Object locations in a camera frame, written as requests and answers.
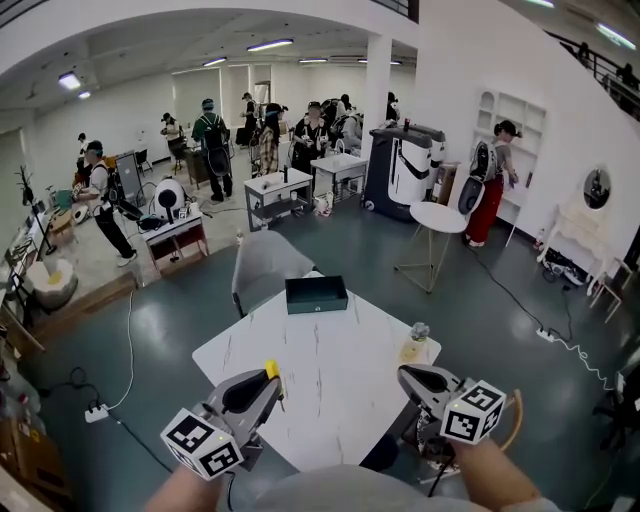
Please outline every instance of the fluorescent light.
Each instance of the fluorescent light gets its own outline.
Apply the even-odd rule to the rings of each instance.
[[[367,61],[367,59],[358,59],[358,62],[360,64],[366,64],[368,61]],[[399,60],[392,60],[391,61],[391,65],[392,66],[402,66],[402,62],[400,62]]]
[[[631,48],[632,50],[636,49],[636,45],[635,44],[633,44],[628,39],[622,37],[617,32],[614,32],[609,27],[604,26],[602,23],[598,23],[597,29],[600,31],[601,34],[603,34],[604,36],[609,38],[612,42],[614,42],[618,46],[624,45],[627,48]]]
[[[293,39],[278,39],[277,41],[271,41],[270,43],[257,44],[255,46],[249,46],[248,52],[259,52],[261,50],[267,50],[269,48],[277,48],[278,46],[287,46],[293,44]]]
[[[66,73],[64,75],[61,75],[58,78],[58,83],[63,87],[66,87],[70,91],[77,89],[81,85],[80,80],[78,80],[78,77],[73,73]]]
[[[544,7],[550,7],[551,9],[553,9],[555,7],[548,0],[527,0],[527,2],[531,2],[532,4],[542,5]]]
[[[226,57],[220,57],[219,59],[212,60],[211,62],[207,62],[206,64],[203,64],[202,67],[208,68],[209,66],[213,66],[215,64],[220,64],[221,62],[224,62],[225,60],[227,60]]]

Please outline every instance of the red pants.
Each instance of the red pants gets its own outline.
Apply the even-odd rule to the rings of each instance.
[[[472,241],[478,244],[487,240],[489,228],[496,220],[498,207],[502,199],[502,183],[502,176],[498,176],[484,184],[484,195],[480,205],[471,214],[471,219],[469,219],[466,233]]]

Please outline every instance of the white round table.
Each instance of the white round table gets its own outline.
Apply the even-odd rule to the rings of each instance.
[[[449,246],[449,240],[452,233],[462,233],[467,228],[467,219],[460,212],[453,210],[442,204],[437,203],[413,203],[410,208],[411,216],[418,222],[418,229],[413,234],[409,247],[406,252],[409,252],[414,243],[418,240],[421,229],[427,228],[429,234],[429,260],[427,263],[408,263],[396,265],[394,268],[399,272],[402,272],[411,281],[417,284],[427,293],[431,293],[436,285],[436,279],[440,273],[440,268],[444,261],[444,257],[447,253],[447,247]],[[433,232],[446,233],[447,241],[445,243],[440,261],[437,267],[433,264],[432,247],[433,247]],[[427,279],[426,283],[418,281],[408,271],[415,271],[427,267]]]

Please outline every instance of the round mirror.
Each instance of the round mirror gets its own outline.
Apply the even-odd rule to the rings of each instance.
[[[584,200],[592,210],[599,210],[609,200],[611,180],[604,169],[594,169],[584,183]]]

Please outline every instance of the railing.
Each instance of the railing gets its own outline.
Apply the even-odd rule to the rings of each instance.
[[[418,23],[420,0],[371,0]]]
[[[622,110],[637,121],[640,121],[640,94],[638,93],[635,77],[631,79],[625,78],[623,68],[599,53],[591,51],[588,47],[581,49],[580,44],[566,37],[552,32],[547,32],[547,34],[557,39],[571,55],[593,74],[593,77],[604,87],[609,96]]]
[[[47,0],[0,0],[0,28]]]

